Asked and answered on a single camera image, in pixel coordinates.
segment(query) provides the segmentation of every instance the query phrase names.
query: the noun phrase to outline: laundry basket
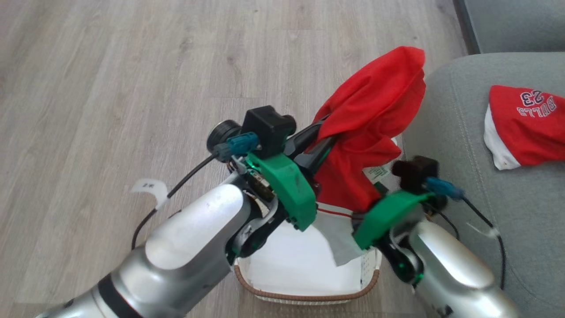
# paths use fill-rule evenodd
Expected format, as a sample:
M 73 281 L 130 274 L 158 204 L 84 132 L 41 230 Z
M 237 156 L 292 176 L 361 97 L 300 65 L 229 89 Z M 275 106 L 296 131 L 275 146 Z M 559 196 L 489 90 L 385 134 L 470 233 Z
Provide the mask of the laundry basket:
M 356 293 L 347 293 L 343 295 L 317 295 L 317 296 L 301 296 L 292 294 L 279 294 L 272 293 L 268 290 L 256 289 L 252 282 L 249 280 L 249 269 L 252 258 L 237 259 L 234 266 L 234 271 L 237 280 L 241 285 L 255 294 L 259 299 L 268 302 L 293 304 L 293 305 L 331 305 L 341 304 L 351 301 L 366 295 L 375 285 L 379 279 L 379 268 L 381 265 L 382 254 L 378 250 L 370 250 L 365 255 L 360 257 L 360 290 Z

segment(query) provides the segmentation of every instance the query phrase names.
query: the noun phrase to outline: brown basket trim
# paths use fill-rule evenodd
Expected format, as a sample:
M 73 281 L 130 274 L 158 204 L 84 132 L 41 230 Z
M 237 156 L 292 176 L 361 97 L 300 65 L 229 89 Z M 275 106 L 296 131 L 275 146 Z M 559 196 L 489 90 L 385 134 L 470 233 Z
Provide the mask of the brown basket trim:
M 335 302 L 335 301 L 339 301 L 339 300 L 356 299 L 356 298 L 365 296 L 367 293 L 369 293 L 369 291 L 371 291 L 371 289 L 373 289 L 373 287 L 375 287 L 375 285 L 377 284 L 377 281 L 379 280 L 379 270 L 377 269 L 373 273 L 373 278 L 369 282 L 369 285 L 367 285 L 367 287 L 363 288 L 362 290 L 360 290 L 360 291 L 358 291 L 357 293 L 354 293 L 354 294 L 335 295 L 335 296 L 292 296 L 292 295 L 268 293 L 266 291 L 261 291 L 261 290 L 255 289 L 245 281 L 243 275 L 241 274 L 240 267 L 238 265 L 235 265 L 233 267 L 233 270 L 234 270 L 236 277 L 237 277 L 237 280 L 240 282 L 240 284 L 246 290 L 250 291 L 251 293 L 253 293 L 257 296 L 266 297 L 266 298 L 282 299 L 282 300 L 295 300 L 295 301 L 300 301 L 300 302 Z

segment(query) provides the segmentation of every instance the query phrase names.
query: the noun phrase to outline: white label tag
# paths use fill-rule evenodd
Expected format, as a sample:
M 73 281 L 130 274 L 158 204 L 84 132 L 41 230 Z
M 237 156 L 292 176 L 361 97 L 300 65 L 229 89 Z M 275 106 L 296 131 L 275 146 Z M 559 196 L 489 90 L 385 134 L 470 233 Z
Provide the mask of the white label tag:
M 389 175 L 390 170 L 388 170 L 385 166 L 367 167 L 363 168 L 363 173 L 365 174 L 365 177 L 367 177 L 369 181 L 371 181 L 372 184 L 375 184 Z
M 157 199 L 157 206 L 155 210 L 160 210 L 165 203 L 169 201 L 167 194 L 167 185 L 163 181 L 155 179 L 139 179 L 136 184 L 133 185 L 132 193 L 134 192 L 147 192 L 155 196 Z

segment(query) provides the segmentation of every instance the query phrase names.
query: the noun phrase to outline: black band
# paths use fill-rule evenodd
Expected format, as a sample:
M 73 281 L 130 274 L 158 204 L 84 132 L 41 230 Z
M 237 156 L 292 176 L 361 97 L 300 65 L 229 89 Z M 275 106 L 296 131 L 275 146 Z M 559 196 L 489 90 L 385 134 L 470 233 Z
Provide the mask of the black band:
M 118 293 L 110 274 L 98 282 L 98 292 L 110 309 L 119 318 L 143 318 Z

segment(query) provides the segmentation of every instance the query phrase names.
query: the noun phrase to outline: wooden floor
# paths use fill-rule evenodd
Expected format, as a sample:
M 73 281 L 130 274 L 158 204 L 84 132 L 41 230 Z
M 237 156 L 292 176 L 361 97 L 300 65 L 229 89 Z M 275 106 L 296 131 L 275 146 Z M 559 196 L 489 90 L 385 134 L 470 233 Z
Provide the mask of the wooden floor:
M 451 0 L 0 0 L 0 317 L 35 317 L 117 266 L 154 206 L 132 184 L 176 183 L 216 123 L 270 104 L 304 126 L 400 45 L 425 49 L 428 74 L 462 56 Z M 148 227 L 224 176 L 199 173 Z M 229 276 L 190 314 L 422 315 L 387 266 L 344 306 L 263 303 Z

